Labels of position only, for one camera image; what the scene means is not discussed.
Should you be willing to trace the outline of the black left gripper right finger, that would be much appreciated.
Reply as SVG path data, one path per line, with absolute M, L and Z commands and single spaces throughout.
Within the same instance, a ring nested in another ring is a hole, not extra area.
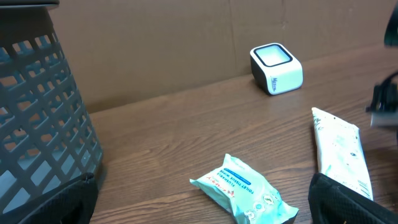
M 308 202 L 314 224 L 397 224 L 397 214 L 321 173 L 313 175 Z

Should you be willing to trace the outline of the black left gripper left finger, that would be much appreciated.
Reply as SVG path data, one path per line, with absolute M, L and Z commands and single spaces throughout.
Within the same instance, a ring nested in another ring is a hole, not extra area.
M 87 172 L 2 214 L 1 223 L 89 223 L 98 192 L 95 175 Z

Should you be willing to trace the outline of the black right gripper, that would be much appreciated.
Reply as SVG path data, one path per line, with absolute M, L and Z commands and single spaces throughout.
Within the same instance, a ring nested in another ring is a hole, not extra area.
M 397 112 L 397 83 L 393 82 L 396 76 L 397 72 L 394 72 L 374 86 L 372 102 L 366 108 L 367 113 Z

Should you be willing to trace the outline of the white bamboo print tube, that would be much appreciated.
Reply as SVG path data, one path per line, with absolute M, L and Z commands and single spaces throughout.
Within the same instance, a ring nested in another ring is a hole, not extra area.
M 318 171 L 373 200 L 359 128 L 333 114 L 312 108 Z

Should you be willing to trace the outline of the teal plastic packet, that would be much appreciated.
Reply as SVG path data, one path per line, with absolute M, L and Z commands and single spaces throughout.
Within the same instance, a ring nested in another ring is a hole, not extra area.
M 262 174 L 230 154 L 221 167 L 190 183 L 232 214 L 236 223 L 285 223 L 299 212 Z

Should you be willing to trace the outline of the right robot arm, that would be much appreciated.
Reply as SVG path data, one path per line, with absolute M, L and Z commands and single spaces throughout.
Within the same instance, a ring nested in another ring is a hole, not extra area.
M 384 45 L 397 48 L 397 4 L 389 19 L 384 34 Z M 394 113 L 397 111 L 397 82 L 393 79 L 397 72 L 390 74 L 380 84 L 374 86 L 371 104 L 366 108 L 367 113 Z

